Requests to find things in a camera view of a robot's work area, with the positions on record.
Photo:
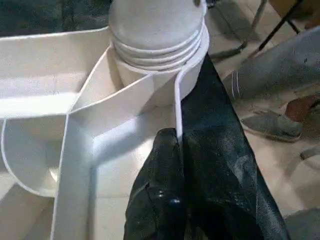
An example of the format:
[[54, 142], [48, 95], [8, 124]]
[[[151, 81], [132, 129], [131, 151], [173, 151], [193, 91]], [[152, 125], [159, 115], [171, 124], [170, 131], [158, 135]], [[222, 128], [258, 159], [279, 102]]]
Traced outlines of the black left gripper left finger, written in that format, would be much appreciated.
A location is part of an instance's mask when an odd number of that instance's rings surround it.
[[182, 240], [187, 224], [184, 166], [176, 130], [164, 128], [132, 185], [126, 240]]

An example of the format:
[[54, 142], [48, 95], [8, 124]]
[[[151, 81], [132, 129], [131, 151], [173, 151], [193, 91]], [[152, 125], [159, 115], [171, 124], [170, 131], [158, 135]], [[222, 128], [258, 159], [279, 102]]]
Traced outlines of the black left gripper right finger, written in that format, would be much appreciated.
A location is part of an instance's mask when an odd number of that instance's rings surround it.
[[191, 222], [209, 240], [262, 240], [255, 204], [203, 130], [183, 135], [183, 162]]

